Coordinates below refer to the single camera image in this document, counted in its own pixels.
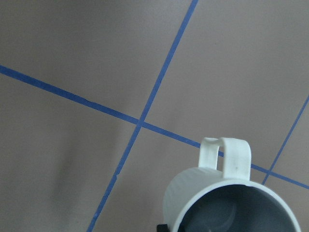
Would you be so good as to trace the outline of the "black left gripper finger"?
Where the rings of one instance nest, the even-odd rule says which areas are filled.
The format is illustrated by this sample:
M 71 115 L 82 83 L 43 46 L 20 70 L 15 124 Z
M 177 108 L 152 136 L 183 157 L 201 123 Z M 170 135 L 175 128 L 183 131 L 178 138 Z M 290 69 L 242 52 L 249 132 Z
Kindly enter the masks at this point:
M 158 224 L 156 226 L 156 231 L 157 232 L 169 232 L 169 227 L 167 224 Z

